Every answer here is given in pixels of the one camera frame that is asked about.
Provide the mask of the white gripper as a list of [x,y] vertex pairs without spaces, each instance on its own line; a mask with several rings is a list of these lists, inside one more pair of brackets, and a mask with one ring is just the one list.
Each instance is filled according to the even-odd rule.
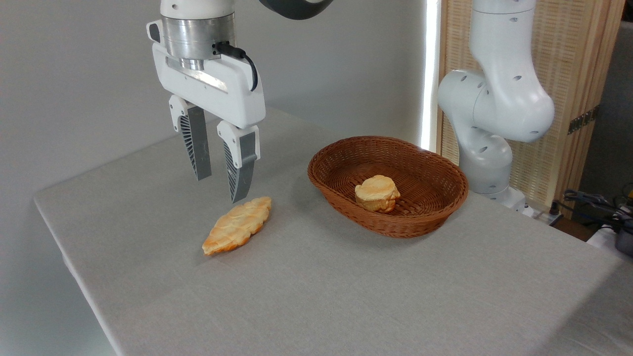
[[161,85],[173,94],[168,101],[172,126],[183,137],[196,179],[212,175],[205,110],[222,119],[217,132],[224,143],[231,201],[246,198],[261,157],[255,124],[266,116],[262,81],[254,89],[251,65],[230,56],[205,60],[203,70],[192,70],[158,43],[152,44],[152,55]]

